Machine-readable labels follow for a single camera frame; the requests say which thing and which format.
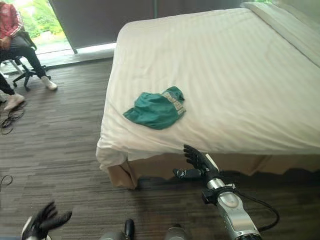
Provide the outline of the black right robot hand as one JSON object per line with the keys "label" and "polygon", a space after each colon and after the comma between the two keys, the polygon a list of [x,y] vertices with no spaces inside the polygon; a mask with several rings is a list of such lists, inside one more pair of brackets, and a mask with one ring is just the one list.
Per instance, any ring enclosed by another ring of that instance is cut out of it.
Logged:
{"label": "black right robot hand", "polygon": [[207,178],[209,181],[220,176],[219,169],[199,150],[184,144],[186,162],[193,166],[192,169],[173,169],[173,174],[181,180],[197,180]]}

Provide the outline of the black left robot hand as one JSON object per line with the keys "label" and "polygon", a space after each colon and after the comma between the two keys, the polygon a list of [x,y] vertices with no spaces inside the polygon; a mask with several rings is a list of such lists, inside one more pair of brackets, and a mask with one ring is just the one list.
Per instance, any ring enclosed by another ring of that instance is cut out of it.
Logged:
{"label": "black left robot hand", "polygon": [[72,211],[58,215],[54,201],[49,202],[36,215],[28,218],[21,231],[21,240],[46,240],[48,233],[65,225],[72,217]]}

